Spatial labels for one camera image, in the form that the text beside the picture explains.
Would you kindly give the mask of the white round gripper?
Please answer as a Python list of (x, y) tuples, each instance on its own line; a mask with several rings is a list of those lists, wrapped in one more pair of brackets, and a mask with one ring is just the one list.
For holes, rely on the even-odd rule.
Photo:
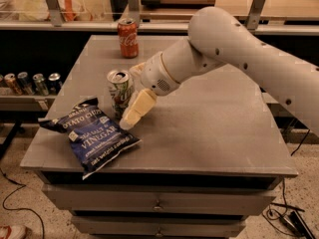
[(156, 105), (158, 96), (166, 96), (180, 86), (167, 72), (162, 61), (162, 52), (131, 67), (129, 72), (134, 79), (141, 78), (142, 85), (147, 89), (133, 93), (120, 120), (120, 127), (124, 130), (133, 128)]

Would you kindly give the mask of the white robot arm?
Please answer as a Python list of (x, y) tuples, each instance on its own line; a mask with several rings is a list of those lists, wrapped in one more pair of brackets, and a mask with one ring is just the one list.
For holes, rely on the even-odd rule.
[(229, 64), (278, 101), (315, 134), (319, 134), (318, 67), (255, 38), (228, 12), (198, 10), (187, 36), (145, 62), (130, 68), (137, 90), (120, 120), (130, 129), (157, 102), (184, 81)]

